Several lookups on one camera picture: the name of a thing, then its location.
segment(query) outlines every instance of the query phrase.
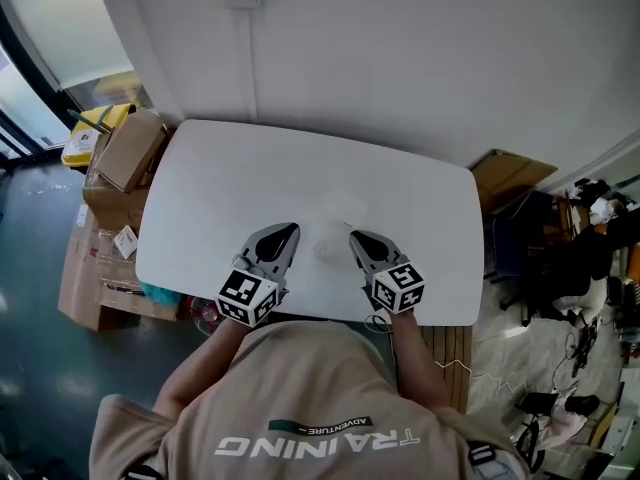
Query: cable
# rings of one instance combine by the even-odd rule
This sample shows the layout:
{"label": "cable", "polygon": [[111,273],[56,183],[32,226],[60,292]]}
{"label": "cable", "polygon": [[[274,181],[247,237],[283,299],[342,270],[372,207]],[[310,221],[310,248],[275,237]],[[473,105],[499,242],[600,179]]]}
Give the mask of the cable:
{"label": "cable", "polygon": [[[365,326],[365,328],[367,330],[369,330],[369,331],[371,331],[373,333],[376,333],[376,334],[387,334],[387,335],[393,334],[393,330],[391,329],[391,326],[389,325],[389,323],[379,315],[375,315],[375,314],[367,315],[367,317],[364,319],[364,326]],[[394,363],[397,364],[395,351],[393,352],[393,360],[394,360]],[[469,375],[473,375],[473,371],[471,370],[471,368],[469,368],[466,364],[464,364],[459,359],[454,359],[453,361],[450,361],[445,365],[443,365],[443,364],[441,364],[441,363],[439,363],[438,361],[435,361],[435,360],[434,360],[434,363],[436,363],[443,370],[445,368],[448,368],[452,364],[458,363],[460,366],[462,366],[465,370],[467,370],[469,372]],[[497,378],[497,377],[493,377],[492,375],[489,375],[488,373],[482,373],[480,375],[476,375],[475,377],[471,377],[470,380],[481,379],[483,377],[489,377],[491,380],[494,380],[494,381],[498,382],[498,387],[496,388],[496,391],[495,391],[496,395],[505,386],[511,393],[514,393],[520,386],[524,386],[525,391],[529,391],[529,389],[527,388],[526,382],[521,382],[515,388],[512,388],[511,384],[509,384],[508,382],[502,382],[502,379]]]}
{"label": "cable", "polygon": [[393,334],[389,323],[379,315],[367,315],[367,318],[364,319],[364,326],[368,331],[376,334]]}
{"label": "cable", "polygon": [[491,380],[495,380],[495,381],[498,382],[498,387],[496,388],[496,390],[494,392],[495,395],[497,395],[500,392],[500,390],[505,386],[511,393],[514,393],[520,386],[524,386],[525,392],[529,391],[529,388],[527,387],[527,383],[526,382],[521,382],[515,388],[512,388],[511,384],[509,384],[508,382],[502,382],[502,379],[494,377],[492,375],[489,375],[488,373],[482,373],[480,375],[476,375],[475,377],[471,377],[471,380],[481,379],[483,377],[489,377]]}
{"label": "cable", "polygon": [[[569,336],[571,336],[573,338],[573,345],[571,345],[571,351],[567,350],[567,344],[569,343]],[[556,366],[555,370],[553,370],[553,374],[551,375],[551,386],[553,387],[554,390],[560,391],[558,389],[558,387],[556,386],[556,373],[558,372],[558,370],[560,369],[560,366],[562,366],[562,364],[565,361],[571,361],[575,357],[576,349],[577,349],[577,347],[576,347],[576,335],[573,334],[572,332],[569,332],[569,333],[567,333],[567,337],[564,339],[564,357],[558,363],[558,366]]]}

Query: beige t-shirt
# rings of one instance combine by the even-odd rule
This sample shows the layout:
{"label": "beige t-shirt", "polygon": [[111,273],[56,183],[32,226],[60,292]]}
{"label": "beige t-shirt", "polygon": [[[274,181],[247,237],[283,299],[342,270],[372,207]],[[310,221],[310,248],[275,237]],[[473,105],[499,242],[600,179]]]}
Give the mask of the beige t-shirt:
{"label": "beige t-shirt", "polygon": [[[495,447],[494,459],[472,468],[469,441]],[[248,335],[177,423],[106,397],[89,463],[92,480],[127,478],[142,463],[171,480],[525,478],[516,455],[499,422],[401,398],[376,350],[348,327],[287,322]]]}

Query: cardboard box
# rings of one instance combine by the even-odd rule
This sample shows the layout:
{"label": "cardboard box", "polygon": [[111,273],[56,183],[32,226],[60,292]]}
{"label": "cardboard box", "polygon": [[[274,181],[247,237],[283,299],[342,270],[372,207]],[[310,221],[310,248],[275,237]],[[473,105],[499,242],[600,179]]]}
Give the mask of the cardboard box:
{"label": "cardboard box", "polygon": [[[98,139],[85,177],[82,197],[91,208],[101,228],[119,230],[129,225],[137,230],[142,222],[142,212],[149,195],[149,188],[136,188],[127,194],[100,176],[96,163],[104,152],[109,138],[109,134],[104,134]],[[143,177],[145,182],[150,183],[153,173],[148,172]]]}
{"label": "cardboard box", "polygon": [[104,229],[98,233],[100,304],[141,316],[177,320],[178,307],[155,304],[144,296],[136,276],[136,253],[125,260],[113,243],[117,234]]}
{"label": "cardboard box", "polygon": [[126,315],[97,302],[98,228],[94,216],[81,205],[64,261],[58,309],[78,325],[93,331],[124,327]]}
{"label": "cardboard box", "polygon": [[471,169],[482,213],[508,205],[557,170],[552,165],[494,149]]}
{"label": "cardboard box", "polygon": [[166,138],[160,116],[138,109],[113,131],[95,169],[113,186],[130,193]]}
{"label": "cardboard box", "polygon": [[125,260],[113,243],[117,234],[118,231],[105,229],[98,232],[98,281],[111,288],[144,295],[136,276],[136,253]]}

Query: stacked cardboard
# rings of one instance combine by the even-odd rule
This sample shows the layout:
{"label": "stacked cardboard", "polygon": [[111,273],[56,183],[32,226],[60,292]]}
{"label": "stacked cardboard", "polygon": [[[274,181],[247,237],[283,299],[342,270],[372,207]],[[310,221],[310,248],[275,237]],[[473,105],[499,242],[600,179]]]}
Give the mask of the stacked cardboard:
{"label": "stacked cardboard", "polygon": [[124,227],[137,232],[153,173],[168,142],[162,120],[146,110],[131,114],[96,144],[74,225],[58,308],[99,331],[121,327],[126,314],[176,320],[177,307],[147,299],[135,275],[135,253],[126,260],[113,238]]}

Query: white label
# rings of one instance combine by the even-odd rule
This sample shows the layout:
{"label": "white label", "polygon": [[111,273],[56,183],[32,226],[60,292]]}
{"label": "white label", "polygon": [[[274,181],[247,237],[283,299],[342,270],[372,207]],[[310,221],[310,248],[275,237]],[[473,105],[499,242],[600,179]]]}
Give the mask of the white label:
{"label": "white label", "polygon": [[129,226],[122,228],[122,231],[113,239],[113,243],[125,260],[138,248],[138,238]]}
{"label": "white label", "polygon": [[76,226],[83,228],[85,222],[87,222],[87,210],[89,207],[86,204],[81,204],[78,210],[78,217],[76,218]]}
{"label": "white label", "polygon": [[100,132],[91,128],[90,130],[79,130],[71,136],[65,154],[67,156],[82,153],[91,153],[100,137]]}

